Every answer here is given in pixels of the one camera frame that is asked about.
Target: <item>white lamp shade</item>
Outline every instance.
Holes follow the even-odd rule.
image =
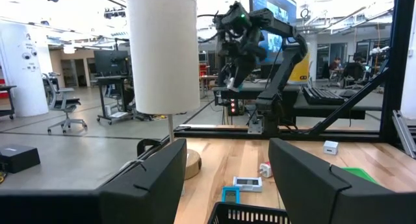
[[[196,0],[127,0],[136,109],[177,114],[200,106]]]

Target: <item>wooden table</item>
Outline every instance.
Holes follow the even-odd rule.
[[[323,142],[290,142],[339,167],[364,169],[386,188],[396,192],[416,191],[416,161],[385,143],[340,143],[337,156],[322,152]],[[187,139],[187,147],[201,155],[199,174],[185,181],[176,224],[207,223],[214,204],[221,200],[223,186],[234,176],[259,177],[260,163],[268,161],[268,141]],[[263,178],[263,192],[240,193],[240,202],[285,208],[273,178]]]

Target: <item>yellow sign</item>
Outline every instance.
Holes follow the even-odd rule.
[[[309,59],[310,54],[308,53],[305,58],[294,67],[287,84],[307,84],[309,78]]]

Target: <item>teal object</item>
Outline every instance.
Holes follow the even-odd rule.
[[[240,203],[240,188],[238,187],[223,187],[222,188],[222,202]]]

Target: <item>basket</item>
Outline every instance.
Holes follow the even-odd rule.
[[[208,224],[239,223],[289,224],[290,222],[285,210],[223,202],[215,204],[208,221]]]

